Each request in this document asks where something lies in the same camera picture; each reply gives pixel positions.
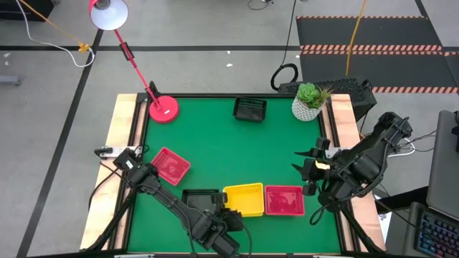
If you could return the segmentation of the black perforated computer case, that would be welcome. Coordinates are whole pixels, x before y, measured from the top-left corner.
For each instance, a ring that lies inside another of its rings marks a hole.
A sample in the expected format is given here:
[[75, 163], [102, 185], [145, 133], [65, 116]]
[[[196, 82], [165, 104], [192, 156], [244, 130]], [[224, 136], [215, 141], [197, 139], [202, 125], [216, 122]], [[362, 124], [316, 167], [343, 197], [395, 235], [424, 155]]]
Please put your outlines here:
[[333, 94], [349, 95], [356, 121], [363, 118], [376, 104], [376, 98], [371, 91], [372, 85], [368, 80], [347, 77], [339, 80], [314, 82], [320, 88], [330, 87]]

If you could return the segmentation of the grey laptop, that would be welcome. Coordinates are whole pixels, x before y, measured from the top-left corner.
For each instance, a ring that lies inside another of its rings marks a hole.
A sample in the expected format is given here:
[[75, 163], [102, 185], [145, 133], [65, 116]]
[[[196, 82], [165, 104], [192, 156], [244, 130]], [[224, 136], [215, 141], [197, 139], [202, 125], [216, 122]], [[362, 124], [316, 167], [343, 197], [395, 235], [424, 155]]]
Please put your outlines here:
[[459, 220], [459, 111], [439, 113], [426, 201]]

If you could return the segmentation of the red desk lamp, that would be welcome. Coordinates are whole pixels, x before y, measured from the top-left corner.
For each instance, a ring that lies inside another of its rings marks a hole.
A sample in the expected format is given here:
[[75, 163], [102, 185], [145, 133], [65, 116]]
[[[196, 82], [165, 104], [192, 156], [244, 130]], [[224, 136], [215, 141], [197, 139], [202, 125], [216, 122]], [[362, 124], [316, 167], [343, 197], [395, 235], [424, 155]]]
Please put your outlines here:
[[128, 5], [124, 0], [90, 0], [88, 7], [92, 23], [104, 31], [113, 31], [120, 42], [120, 48], [127, 61], [129, 61], [143, 86], [151, 98], [151, 104], [148, 113], [152, 120], [157, 123], [170, 123], [179, 115], [179, 104], [175, 98], [168, 95], [159, 95], [159, 92], [153, 81], [147, 83], [142, 72], [139, 70], [134, 55], [123, 40], [118, 31], [128, 20]]

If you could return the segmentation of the black mat orange striped edges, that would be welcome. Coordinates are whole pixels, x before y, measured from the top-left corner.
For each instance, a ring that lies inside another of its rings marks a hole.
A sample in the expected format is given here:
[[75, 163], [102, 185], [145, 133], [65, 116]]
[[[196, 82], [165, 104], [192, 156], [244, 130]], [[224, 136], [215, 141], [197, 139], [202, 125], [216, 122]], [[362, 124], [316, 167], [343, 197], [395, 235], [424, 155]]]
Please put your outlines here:
[[442, 45], [424, 16], [297, 16], [295, 21], [301, 46]]
[[459, 82], [442, 52], [418, 54], [300, 55], [303, 80], [318, 82], [355, 77], [368, 80], [379, 92], [459, 93]]

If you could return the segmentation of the light wooden side board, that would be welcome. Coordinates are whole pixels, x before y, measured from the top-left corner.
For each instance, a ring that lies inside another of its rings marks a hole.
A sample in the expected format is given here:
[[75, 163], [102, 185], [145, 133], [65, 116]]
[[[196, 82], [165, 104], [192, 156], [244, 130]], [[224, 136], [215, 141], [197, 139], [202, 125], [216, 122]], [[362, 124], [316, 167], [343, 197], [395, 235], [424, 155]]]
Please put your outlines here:
[[[137, 94], [119, 94], [110, 122], [108, 146], [127, 146], [136, 106]], [[112, 175], [92, 197], [80, 249], [87, 249], [103, 233], [115, 213], [120, 179]]]
[[[349, 95], [332, 95], [331, 107], [339, 138], [339, 145], [352, 148], [360, 142], [359, 131]], [[386, 250], [379, 216], [372, 192], [363, 198], [351, 199], [354, 216], [366, 234], [381, 249]]]

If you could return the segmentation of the succulent in white pot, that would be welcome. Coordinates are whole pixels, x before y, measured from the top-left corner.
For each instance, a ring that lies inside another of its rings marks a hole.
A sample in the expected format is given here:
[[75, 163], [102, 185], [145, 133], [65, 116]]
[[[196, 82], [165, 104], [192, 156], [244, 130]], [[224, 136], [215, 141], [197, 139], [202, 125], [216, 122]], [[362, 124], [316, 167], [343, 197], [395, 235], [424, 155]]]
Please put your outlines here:
[[311, 82], [301, 83], [293, 100], [292, 113], [300, 121], [315, 119], [322, 111], [333, 90], [319, 87]]

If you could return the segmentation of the black side table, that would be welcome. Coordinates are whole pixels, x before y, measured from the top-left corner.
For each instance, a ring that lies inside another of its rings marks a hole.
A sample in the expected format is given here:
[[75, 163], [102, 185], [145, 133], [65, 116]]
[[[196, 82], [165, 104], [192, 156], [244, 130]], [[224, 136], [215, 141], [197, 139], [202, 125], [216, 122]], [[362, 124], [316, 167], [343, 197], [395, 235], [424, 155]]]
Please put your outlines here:
[[391, 210], [408, 209], [411, 203], [417, 202], [426, 205], [428, 187], [417, 188], [408, 192], [399, 193], [375, 200], [378, 214], [389, 213]]

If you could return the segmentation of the backlit keyboard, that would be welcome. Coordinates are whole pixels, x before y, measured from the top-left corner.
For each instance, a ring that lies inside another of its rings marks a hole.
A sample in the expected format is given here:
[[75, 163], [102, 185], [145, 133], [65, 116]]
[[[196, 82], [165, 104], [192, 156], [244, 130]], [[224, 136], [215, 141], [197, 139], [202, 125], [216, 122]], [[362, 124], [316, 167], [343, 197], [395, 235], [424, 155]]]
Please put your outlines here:
[[459, 258], [459, 221], [425, 205], [410, 206], [403, 255], [428, 258]]

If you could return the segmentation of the grey metal floor bracket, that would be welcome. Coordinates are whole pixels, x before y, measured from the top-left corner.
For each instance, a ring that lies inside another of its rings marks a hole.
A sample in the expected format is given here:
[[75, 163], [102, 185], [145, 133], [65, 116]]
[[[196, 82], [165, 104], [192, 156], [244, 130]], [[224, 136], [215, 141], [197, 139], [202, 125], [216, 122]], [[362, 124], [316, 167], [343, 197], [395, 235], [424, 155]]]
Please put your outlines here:
[[21, 75], [0, 75], [0, 84], [20, 86], [22, 80]]

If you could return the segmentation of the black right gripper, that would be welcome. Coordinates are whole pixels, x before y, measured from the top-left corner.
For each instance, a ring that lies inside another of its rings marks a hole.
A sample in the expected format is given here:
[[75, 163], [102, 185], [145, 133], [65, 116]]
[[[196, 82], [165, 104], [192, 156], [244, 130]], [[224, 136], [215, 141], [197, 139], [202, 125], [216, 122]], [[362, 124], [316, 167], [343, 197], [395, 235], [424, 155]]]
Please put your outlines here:
[[[295, 154], [315, 158], [316, 150], [310, 149], [305, 152], [295, 152]], [[300, 175], [302, 175], [304, 181], [329, 181], [331, 178], [332, 165], [319, 162], [312, 158], [306, 158], [303, 162], [303, 167], [293, 163], [291, 165], [299, 172]]]

